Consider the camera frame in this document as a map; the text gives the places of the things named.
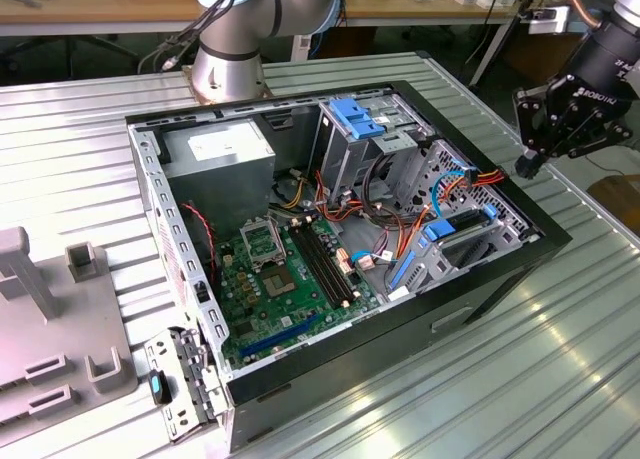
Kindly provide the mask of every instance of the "open computer tower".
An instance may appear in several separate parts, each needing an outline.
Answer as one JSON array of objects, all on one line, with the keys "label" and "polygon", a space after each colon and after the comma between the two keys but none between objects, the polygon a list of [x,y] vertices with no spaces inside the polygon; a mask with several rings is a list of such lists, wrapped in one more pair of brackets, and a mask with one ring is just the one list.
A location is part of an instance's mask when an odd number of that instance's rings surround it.
[{"label": "open computer tower", "polygon": [[405,82],[127,123],[186,323],[146,345],[173,441],[217,422],[237,450],[489,313],[570,240]]}]

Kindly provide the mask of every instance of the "motherboard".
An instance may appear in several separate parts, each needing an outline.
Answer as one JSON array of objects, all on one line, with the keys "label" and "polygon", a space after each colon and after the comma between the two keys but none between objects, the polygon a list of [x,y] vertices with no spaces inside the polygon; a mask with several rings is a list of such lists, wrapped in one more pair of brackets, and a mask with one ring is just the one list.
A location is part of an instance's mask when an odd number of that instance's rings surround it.
[{"label": "motherboard", "polygon": [[246,229],[217,247],[218,301],[230,330],[223,351],[232,369],[380,305],[360,271],[340,269],[341,244],[325,219],[297,226],[260,220],[248,225],[250,234]]}]

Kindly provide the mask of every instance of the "desk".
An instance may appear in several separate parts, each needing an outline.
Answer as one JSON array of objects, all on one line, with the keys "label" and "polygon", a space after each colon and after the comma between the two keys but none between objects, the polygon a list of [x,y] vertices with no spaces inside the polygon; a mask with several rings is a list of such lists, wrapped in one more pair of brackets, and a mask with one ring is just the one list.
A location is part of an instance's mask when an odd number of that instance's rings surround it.
[{"label": "desk", "polygon": [[[453,0],[346,0],[346,27],[453,26],[484,23],[488,9],[462,5]],[[506,32],[506,23],[515,8],[495,8],[488,24],[501,24],[498,35]],[[291,61],[307,59],[311,36],[296,36]]]},{"label": "desk", "polygon": [[[407,80],[496,164],[511,170],[521,153],[496,114],[415,54],[267,64],[265,78],[276,95]],[[215,428],[171,446],[146,383],[143,343],[180,317],[123,120],[193,105],[181,73],[0,89],[0,228],[24,225],[34,260],[85,240],[106,249],[140,378],[0,456],[221,457]],[[638,239],[552,167],[515,181],[573,237],[551,263],[487,316],[234,457],[639,457]]]},{"label": "desk", "polygon": [[196,0],[47,0],[42,9],[0,0],[0,36],[175,32],[200,14]]},{"label": "desk", "polygon": [[[487,10],[452,0],[346,0],[348,27],[481,24]],[[50,0],[30,9],[0,0],[0,36],[176,32],[202,8],[196,0]],[[505,24],[513,9],[496,8],[489,24]],[[506,26],[498,31],[498,36]],[[311,36],[295,36],[292,61],[306,60]]]}]

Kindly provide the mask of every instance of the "slotted metal surface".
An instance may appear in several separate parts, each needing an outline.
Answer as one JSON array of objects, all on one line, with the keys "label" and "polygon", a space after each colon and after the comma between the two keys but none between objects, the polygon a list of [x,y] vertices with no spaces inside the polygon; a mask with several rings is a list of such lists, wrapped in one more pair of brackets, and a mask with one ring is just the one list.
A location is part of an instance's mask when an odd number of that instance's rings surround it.
[{"label": "slotted metal surface", "polygon": [[[512,133],[414,54],[275,64],[275,94],[405,79],[510,170]],[[122,120],[194,105],[181,74],[0,90],[0,227],[32,257],[106,248],[141,386],[14,443],[2,457],[216,457],[218,430],[169,446],[141,344],[178,320],[143,217]],[[548,170],[517,182],[574,240],[489,316],[250,446],[238,457],[638,457],[637,249]]]}]

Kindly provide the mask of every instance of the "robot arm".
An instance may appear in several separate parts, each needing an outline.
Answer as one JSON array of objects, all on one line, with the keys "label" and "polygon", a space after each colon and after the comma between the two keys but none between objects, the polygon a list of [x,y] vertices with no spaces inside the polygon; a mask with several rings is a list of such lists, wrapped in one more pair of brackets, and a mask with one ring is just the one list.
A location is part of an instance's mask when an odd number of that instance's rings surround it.
[{"label": "robot arm", "polygon": [[[199,1],[209,7],[216,0]],[[335,24],[339,12],[340,0],[233,0],[226,14],[200,32],[194,89],[214,102],[260,96],[259,41],[322,32]]]},{"label": "robot arm", "polygon": [[521,177],[533,178],[549,158],[579,157],[632,134],[621,119],[638,98],[628,74],[640,59],[640,0],[616,0],[602,22],[572,2],[591,32],[546,86],[514,95]]}]

